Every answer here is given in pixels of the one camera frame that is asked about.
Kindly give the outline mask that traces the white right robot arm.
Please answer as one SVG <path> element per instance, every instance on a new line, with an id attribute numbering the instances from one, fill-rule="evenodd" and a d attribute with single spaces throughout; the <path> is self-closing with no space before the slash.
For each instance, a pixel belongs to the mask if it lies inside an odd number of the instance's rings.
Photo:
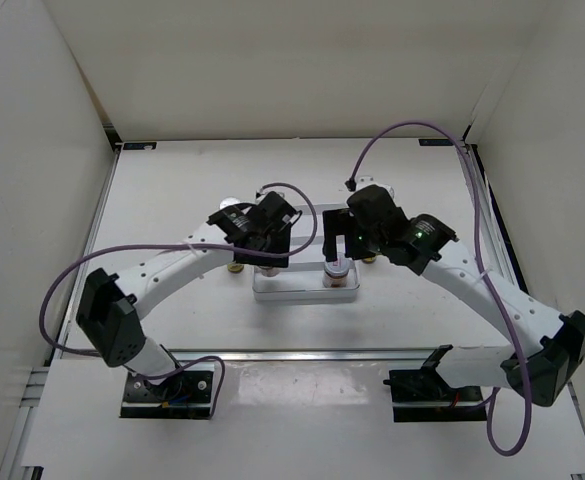
<path id="1" fill-rule="evenodd" d="M 585 357 L 585 314 L 543 305 L 478 259 L 456 232 L 430 214 L 409 218 L 387 189 L 371 184 L 344 208 L 327 210 L 323 255 L 363 260 L 383 256 L 438 285 L 493 326 L 504 346 L 437 348 L 414 370 L 391 372 L 388 384 L 425 401 L 443 401 L 465 387 L 511 389 L 532 404 L 551 406 Z"/>

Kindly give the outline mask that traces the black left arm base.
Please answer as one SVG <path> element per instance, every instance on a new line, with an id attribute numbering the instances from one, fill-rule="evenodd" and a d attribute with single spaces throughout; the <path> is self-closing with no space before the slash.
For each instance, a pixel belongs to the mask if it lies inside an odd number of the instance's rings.
<path id="1" fill-rule="evenodd" d="M 119 417 L 143 420 L 211 420 L 216 412 L 226 365 L 218 356 L 186 363 L 187 369 L 159 384 L 127 375 Z"/>

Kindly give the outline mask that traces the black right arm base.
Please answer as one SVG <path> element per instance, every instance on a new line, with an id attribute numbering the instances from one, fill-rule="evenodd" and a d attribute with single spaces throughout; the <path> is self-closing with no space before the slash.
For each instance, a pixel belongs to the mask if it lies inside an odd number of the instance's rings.
<path id="1" fill-rule="evenodd" d="M 478 386 L 450 387 L 437 373 L 451 345 L 438 347 L 418 368 L 391 369 L 383 384 L 390 389 L 395 423 L 485 422 L 487 401 Z"/>

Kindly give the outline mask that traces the sauce jar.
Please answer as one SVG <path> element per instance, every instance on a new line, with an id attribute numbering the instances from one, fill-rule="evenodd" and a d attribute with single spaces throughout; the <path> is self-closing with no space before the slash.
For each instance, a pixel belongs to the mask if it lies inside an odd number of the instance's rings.
<path id="1" fill-rule="evenodd" d="M 260 274 L 266 278 L 273 278 L 284 272 L 284 269 L 277 267 L 262 267 L 259 269 Z"/>
<path id="2" fill-rule="evenodd" d="M 323 286 L 325 288 L 344 288 L 348 283 L 351 269 L 350 260 L 341 255 L 334 261 L 324 262 Z"/>

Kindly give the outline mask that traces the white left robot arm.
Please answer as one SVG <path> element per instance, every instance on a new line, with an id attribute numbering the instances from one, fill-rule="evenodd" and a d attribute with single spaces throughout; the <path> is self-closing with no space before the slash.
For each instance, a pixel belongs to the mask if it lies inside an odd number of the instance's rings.
<path id="1" fill-rule="evenodd" d="M 222 267 L 242 249 L 243 262 L 285 266 L 291 227 L 301 212 L 270 192 L 242 210 L 227 206 L 208 217 L 172 250 L 117 273 L 98 268 L 86 278 L 77 324 L 110 368 L 124 366 L 147 383 L 160 400 L 178 395 L 182 377 L 176 361 L 149 338 L 141 321 L 172 294 L 207 272 Z"/>

